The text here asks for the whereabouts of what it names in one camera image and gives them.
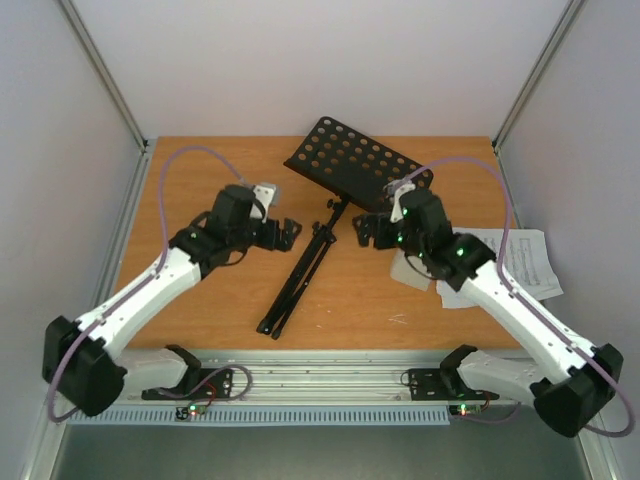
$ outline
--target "robotic arm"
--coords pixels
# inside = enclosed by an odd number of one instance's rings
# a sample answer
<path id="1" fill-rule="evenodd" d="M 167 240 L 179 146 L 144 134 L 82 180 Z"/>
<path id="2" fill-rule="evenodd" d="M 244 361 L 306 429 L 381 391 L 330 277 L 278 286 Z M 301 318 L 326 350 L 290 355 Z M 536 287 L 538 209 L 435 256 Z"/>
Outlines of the robotic arm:
<path id="1" fill-rule="evenodd" d="M 576 349 L 615 381 L 622 369 L 620 352 L 609 344 L 596 348 L 527 294 L 506 269 L 498 272 L 494 252 L 474 235 L 454 233 L 442 202 L 431 191 L 406 183 L 395 191 L 391 212 L 360 215 L 353 225 L 361 246 L 373 239 L 376 249 L 400 248 L 418 257 L 431 276 L 491 314 L 535 361 L 503 360 L 463 345 L 441 363 L 442 380 L 452 396 L 466 385 L 517 400 L 533 406 L 547 425 L 567 437 L 575 436 L 613 398 L 614 390 Z M 553 330 L 562 332 L 569 345 Z"/>
<path id="2" fill-rule="evenodd" d="M 225 187 L 210 211 L 201 213 L 178 231 L 168 248 L 115 296 L 76 321 L 61 316 L 49 324 L 45 335 L 44 379 L 52 382 L 71 344 L 92 328 L 58 384 L 58 391 L 85 414 L 93 416 L 104 411 L 123 388 L 140 392 L 145 388 L 176 385 L 187 370 L 188 353 L 174 348 L 142 358 L 136 353 L 123 355 L 124 348 L 177 296 L 204 280 L 215 268 L 238 263 L 228 263 L 232 253 L 239 252 L 242 259 L 251 246 L 290 250 L 301 226 L 285 219 L 281 229 L 277 220 L 267 217 L 276 200 L 275 185 L 261 184 L 252 189 L 240 185 Z"/>

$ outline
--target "ribbed metal strip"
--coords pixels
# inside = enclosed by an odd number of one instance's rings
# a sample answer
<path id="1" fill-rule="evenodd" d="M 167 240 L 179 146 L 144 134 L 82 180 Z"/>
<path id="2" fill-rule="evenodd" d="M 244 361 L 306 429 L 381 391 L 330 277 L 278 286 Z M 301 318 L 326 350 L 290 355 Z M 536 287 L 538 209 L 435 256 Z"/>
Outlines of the ribbed metal strip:
<path id="1" fill-rule="evenodd" d="M 184 425 L 207 427 L 449 425 L 444 406 L 226 406 L 176 420 L 175 406 L 116 406 L 95 417 L 75 414 L 70 425 Z"/>

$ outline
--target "gray floor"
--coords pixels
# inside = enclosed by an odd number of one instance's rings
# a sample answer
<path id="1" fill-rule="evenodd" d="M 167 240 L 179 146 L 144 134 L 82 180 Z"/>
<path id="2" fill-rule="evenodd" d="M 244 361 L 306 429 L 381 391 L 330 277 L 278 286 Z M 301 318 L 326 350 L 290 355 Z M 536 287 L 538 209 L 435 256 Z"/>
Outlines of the gray floor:
<path id="1" fill-rule="evenodd" d="M 54 479 L 574 480 L 581 450 L 531 411 L 501 426 L 67 429 Z"/>

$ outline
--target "brown wood surface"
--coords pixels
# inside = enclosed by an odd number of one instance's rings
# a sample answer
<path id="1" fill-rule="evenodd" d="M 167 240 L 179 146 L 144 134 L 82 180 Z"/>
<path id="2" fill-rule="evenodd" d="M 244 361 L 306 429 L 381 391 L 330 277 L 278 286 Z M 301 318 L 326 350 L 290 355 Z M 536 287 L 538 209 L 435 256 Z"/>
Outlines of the brown wood surface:
<path id="1" fill-rule="evenodd" d="M 156 146 L 118 287 L 126 285 L 161 249 L 157 183 L 162 164 L 180 147 L 201 144 L 225 155 L 248 181 L 277 184 L 280 203 L 270 211 L 303 225 L 288 253 L 251 249 L 238 266 L 217 269 L 149 322 L 132 347 L 177 343 L 207 349 L 446 349 L 471 343 L 484 348 L 513 348 L 517 343 L 480 308 L 444 310 L 432 285 L 424 293 L 391 280 L 394 251 L 360 248 L 349 206 L 334 232 L 331 248 L 305 292 L 282 337 L 273 341 L 255 332 L 302 251 L 314 221 L 330 216 L 331 194 L 282 166 L 301 137 L 167 137 Z M 380 137 L 384 144 L 419 162 L 468 155 L 492 166 L 496 159 L 485 137 Z M 463 164 L 434 169 L 433 191 L 440 195 L 455 226 L 499 227 L 504 218 L 502 193 L 484 170 Z M 176 160 L 165 185 L 169 235 L 203 210 L 234 177 L 205 153 Z"/>

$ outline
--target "wooden tabletop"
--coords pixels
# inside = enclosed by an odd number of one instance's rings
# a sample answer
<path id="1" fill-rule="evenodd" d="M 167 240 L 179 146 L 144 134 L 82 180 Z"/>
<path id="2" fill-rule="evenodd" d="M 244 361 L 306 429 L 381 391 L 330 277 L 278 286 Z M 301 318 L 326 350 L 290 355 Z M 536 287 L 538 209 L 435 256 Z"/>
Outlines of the wooden tabletop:
<path id="1" fill-rule="evenodd" d="M 419 162 L 473 156 L 497 167 L 485 137 L 379 137 L 382 144 Z M 448 349 L 462 343 L 482 348 L 515 348 L 517 343 L 480 308 L 444 310 L 432 285 L 421 292 L 391 280 L 394 250 L 360 248 L 350 205 L 334 233 L 338 238 L 300 300 L 278 341 L 256 333 L 302 251 L 314 221 L 328 221 L 327 190 L 282 165 L 301 137 L 160 138 L 144 187 L 118 287 L 148 267 L 161 250 L 156 200 L 158 177 L 168 156 L 199 144 L 225 155 L 252 183 L 281 188 L 273 218 L 303 225 L 292 251 L 253 248 L 245 260 L 213 271 L 205 281 L 160 312 L 131 347 L 177 343 L 204 349 Z M 503 223 L 502 193 L 483 169 L 447 164 L 434 169 L 432 190 L 442 198 L 454 226 L 495 228 Z M 165 184 L 169 235 L 211 208 L 218 191 L 235 178 L 216 158 L 194 152 L 176 160 Z"/>

